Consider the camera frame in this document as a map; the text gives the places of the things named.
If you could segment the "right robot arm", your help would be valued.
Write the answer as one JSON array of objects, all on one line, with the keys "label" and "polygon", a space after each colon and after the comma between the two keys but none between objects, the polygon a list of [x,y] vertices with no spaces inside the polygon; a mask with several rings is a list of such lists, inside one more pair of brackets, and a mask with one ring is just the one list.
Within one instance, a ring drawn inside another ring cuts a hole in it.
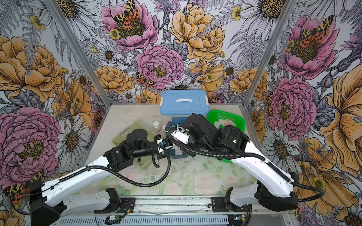
[{"label": "right robot arm", "polygon": [[228,160],[247,170],[257,182],[244,188],[229,187],[223,205],[229,211],[260,204],[271,211],[289,211],[298,207],[293,191],[297,176],[291,175],[262,154],[239,128],[217,128],[205,116],[192,114],[181,125],[168,122],[168,139],[191,155]]}]

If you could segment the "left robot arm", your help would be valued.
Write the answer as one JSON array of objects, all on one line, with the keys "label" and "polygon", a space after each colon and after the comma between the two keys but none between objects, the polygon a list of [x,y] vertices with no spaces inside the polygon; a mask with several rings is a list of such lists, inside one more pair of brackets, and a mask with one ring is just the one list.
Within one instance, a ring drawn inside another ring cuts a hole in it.
[{"label": "left robot arm", "polygon": [[[153,187],[163,182],[171,169],[171,156],[167,148],[173,144],[169,138],[155,136],[148,141],[144,129],[135,129],[126,136],[120,145],[106,151],[94,162],[63,177],[43,183],[37,180],[29,184],[30,218],[33,226],[49,226],[71,210],[66,199],[87,185],[114,175],[128,184],[138,187]],[[150,156],[153,161],[167,159],[164,175],[152,183],[140,183],[120,174],[120,171],[133,165],[134,160]]]}]

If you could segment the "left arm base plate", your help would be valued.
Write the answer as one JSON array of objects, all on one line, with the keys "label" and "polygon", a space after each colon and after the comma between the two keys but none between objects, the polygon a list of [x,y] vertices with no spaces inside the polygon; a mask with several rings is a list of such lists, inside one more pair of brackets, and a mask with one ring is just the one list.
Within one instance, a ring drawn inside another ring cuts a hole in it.
[{"label": "left arm base plate", "polygon": [[102,210],[94,210],[96,214],[106,213],[119,213],[128,214],[133,213],[135,207],[135,198],[120,198],[117,201],[110,201],[110,204]]}]

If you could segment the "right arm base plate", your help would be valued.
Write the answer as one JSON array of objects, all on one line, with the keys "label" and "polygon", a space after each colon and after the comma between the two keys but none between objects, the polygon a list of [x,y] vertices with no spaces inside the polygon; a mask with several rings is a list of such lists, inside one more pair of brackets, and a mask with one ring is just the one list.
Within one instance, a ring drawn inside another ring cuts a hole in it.
[{"label": "right arm base plate", "polygon": [[243,205],[238,207],[237,205],[226,202],[224,197],[211,197],[211,209],[213,212],[248,212],[250,205]]}]

